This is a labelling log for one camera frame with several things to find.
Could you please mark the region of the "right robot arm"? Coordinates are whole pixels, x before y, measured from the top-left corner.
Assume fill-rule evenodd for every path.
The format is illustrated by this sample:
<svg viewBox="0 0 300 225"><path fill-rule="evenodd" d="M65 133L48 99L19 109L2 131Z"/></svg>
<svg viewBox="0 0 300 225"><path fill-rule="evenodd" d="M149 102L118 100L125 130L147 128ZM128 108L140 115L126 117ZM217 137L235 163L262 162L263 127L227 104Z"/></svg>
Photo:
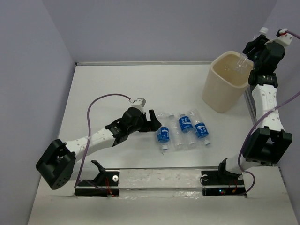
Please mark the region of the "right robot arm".
<svg viewBox="0 0 300 225"><path fill-rule="evenodd" d="M285 131L277 105L278 80L275 73L285 56L285 48L293 36L280 30L277 38L269 40L261 34L247 43L243 54L253 62L248 84L255 103L256 123L249 131L240 153L224 159L216 171L219 183L237 179L245 170L257 165L277 164L284 155L293 136Z"/></svg>

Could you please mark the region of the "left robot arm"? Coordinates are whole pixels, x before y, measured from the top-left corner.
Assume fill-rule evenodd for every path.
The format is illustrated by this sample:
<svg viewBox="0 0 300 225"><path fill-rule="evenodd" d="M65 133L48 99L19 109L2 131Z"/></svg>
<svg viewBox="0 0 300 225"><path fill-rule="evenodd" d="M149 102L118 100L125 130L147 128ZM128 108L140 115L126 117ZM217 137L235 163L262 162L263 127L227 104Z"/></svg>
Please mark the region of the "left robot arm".
<svg viewBox="0 0 300 225"><path fill-rule="evenodd" d="M63 187L71 178L75 163L83 163L85 158L102 149L114 147L127 140L135 132L156 132L161 127L153 110L146 113L136 107L128 108L122 117L105 126L96 133L88 127L86 137L63 142L52 141L36 163L36 169L52 190Z"/></svg>

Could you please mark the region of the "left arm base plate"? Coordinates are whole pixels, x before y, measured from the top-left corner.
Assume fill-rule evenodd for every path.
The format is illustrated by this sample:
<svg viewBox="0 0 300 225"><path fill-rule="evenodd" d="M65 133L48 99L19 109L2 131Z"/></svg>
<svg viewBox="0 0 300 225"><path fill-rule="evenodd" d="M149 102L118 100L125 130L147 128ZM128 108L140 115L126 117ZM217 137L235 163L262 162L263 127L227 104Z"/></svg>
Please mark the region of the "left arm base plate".
<svg viewBox="0 0 300 225"><path fill-rule="evenodd" d="M119 197L120 172L107 170L98 161L91 161L98 174L93 180L81 180L75 188L77 197Z"/></svg>

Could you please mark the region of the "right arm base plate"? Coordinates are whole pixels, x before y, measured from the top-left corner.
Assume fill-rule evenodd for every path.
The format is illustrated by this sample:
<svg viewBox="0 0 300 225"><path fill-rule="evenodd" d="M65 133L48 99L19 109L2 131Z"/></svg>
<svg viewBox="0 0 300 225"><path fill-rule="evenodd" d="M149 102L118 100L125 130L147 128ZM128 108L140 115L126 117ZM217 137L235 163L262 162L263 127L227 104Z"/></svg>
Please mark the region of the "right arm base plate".
<svg viewBox="0 0 300 225"><path fill-rule="evenodd" d="M201 171L200 183L202 184L202 195L208 196L236 196L245 194L244 180L237 177L223 176L218 170Z"/></svg>

